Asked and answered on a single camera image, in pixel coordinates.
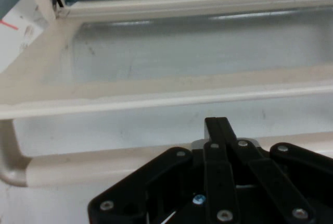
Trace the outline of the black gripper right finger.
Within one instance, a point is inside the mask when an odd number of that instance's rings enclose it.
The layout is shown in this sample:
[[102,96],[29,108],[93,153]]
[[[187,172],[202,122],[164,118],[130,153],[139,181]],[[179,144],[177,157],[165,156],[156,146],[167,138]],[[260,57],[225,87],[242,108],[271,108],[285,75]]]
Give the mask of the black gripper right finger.
[[278,223],[332,223],[332,158],[286,142],[241,145],[227,118],[216,121],[236,181],[258,188]]

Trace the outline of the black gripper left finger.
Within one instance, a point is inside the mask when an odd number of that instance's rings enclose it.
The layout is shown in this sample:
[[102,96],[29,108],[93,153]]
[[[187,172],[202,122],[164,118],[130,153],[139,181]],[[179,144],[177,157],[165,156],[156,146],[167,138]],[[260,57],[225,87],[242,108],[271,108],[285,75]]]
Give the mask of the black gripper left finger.
[[227,118],[206,118],[201,148],[173,147],[88,205],[90,223],[240,223]]

